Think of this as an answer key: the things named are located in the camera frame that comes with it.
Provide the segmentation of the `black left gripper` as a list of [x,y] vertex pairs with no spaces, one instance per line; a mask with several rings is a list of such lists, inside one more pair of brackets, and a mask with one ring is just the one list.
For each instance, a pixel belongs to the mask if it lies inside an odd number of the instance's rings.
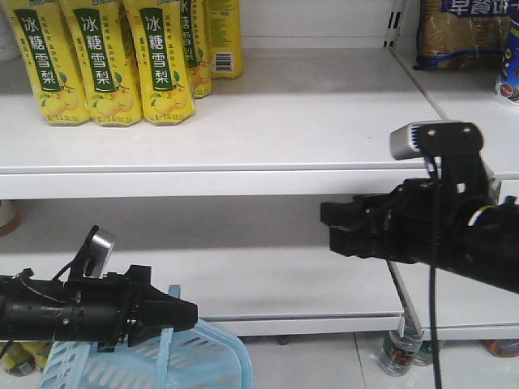
[[124,274],[110,272],[101,278],[69,275],[53,339],[97,342],[106,352],[122,340],[135,347],[166,328],[192,329],[198,306],[152,287],[151,274],[149,266],[132,265]]

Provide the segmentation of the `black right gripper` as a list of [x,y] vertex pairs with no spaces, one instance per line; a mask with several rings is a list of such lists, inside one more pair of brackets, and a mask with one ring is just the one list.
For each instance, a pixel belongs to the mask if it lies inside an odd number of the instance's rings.
[[436,248],[445,263],[461,253],[474,214],[490,206],[487,182],[413,178],[389,194],[321,203],[320,221],[330,227],[329,249],[346,257],[429,263]]

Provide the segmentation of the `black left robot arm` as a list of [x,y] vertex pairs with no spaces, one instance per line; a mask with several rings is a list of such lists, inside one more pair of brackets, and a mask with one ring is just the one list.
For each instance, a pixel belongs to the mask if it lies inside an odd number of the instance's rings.
[[192,329],[196,304],[151,284],[151,269],[67,281],[34,280],[25,273],[1,278],[1,338],[14,341],[95,342],[101,352],[157,337],[166,328]]

